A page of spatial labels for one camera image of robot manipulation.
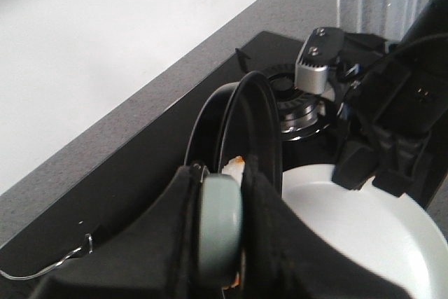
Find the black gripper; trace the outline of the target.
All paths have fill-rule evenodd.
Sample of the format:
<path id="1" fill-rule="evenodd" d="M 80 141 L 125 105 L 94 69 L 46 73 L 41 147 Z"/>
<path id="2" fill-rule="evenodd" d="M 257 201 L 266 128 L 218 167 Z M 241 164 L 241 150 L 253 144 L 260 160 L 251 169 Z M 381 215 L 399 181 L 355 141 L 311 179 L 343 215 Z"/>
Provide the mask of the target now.
<path id="1" fill-rule="evenodd" d="M 345 70 L 337 71 L 338 81 L 359 82 L 350 105 L 369 123 L 396 134 L 377 135 L 378 158 L 367 137 L 343 136 L 332 182 L 360 190 L 379 159 L 373 186 L 396 197 L 422 191 L 433 159 L 426 133 L 447 111 L 447 34 L 394 43 L 347 33 L 339 56 Z"/>

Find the left gripper own black left finger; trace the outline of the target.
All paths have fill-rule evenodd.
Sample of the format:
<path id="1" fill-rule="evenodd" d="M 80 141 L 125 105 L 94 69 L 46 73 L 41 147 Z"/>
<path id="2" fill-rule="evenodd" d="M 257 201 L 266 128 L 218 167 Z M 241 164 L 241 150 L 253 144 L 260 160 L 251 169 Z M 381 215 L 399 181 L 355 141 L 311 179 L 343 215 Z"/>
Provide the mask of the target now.
<path id="1" fill-rule="evenodd" d="M 133 224 L 44 278 L 33 298 L 189 298 L 197 197 L 206 167 L 180 167 Z"/>

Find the left gripper own black right finger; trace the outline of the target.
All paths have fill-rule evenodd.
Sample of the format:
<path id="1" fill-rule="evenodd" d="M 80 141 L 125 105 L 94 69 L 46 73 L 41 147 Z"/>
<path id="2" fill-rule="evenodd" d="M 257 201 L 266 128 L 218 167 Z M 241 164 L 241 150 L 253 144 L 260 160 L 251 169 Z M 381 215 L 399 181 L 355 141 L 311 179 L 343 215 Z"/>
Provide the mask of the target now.
<path id="1" fill-rule="evenodd" d="M 281 199 L 258 159 L 242 180 L 244 298 L 408 298 L 400 286 L 339 253 Z"/>

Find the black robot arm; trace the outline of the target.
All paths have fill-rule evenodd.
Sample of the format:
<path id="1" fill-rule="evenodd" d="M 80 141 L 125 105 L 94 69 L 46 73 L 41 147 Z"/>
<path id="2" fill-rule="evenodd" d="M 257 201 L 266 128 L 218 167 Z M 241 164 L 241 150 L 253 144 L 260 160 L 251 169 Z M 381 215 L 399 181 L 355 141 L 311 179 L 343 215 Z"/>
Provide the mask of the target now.
<path id="1" fill-rule="evenodd" d="M 342 59 L 346 37 L 316 29 L 285 90 L 253 71 L 217 89 L 190 135 L 183 166 L 130 228 L 73 267 L 47 276 L 35 298 L 184 298 L 245 274 L 257 298 L 408 298 L 321 238 L 286 204 L 281 143 L 299 131 L 294 99 L 318 99 L 328 71 L 348 116 L 330 180 L 370 182 L 400 197 L 427 182 L 434 124 L 447 111 L 447 0 L 430 0 L 403 40 L 366 67 Z"/>

